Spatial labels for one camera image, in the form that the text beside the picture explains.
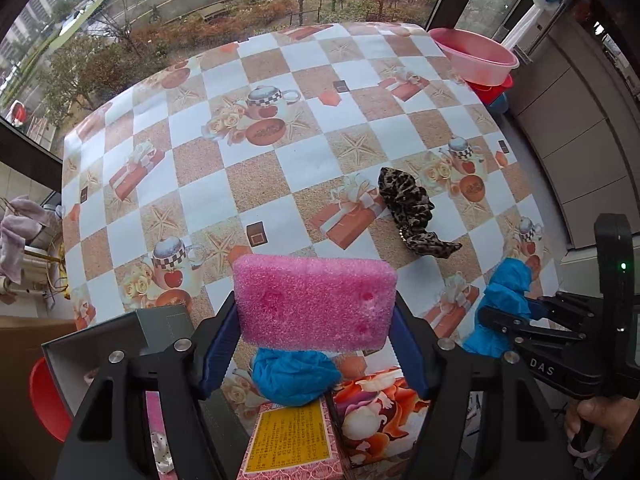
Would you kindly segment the person right hand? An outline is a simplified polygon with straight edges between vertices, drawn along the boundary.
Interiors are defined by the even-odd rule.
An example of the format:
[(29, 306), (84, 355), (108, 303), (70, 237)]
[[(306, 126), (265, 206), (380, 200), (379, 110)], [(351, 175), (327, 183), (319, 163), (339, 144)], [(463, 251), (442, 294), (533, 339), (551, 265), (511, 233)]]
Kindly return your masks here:
[(623, 441), (626, 432), (636, 418), (639, 409), (638, 399), (592, 398), (572, 401), (564, 418), (564, 429), (570, 440), (578, 434), (583, 422), (591, 422), (604, 431), (602, 445), (613, 452)]

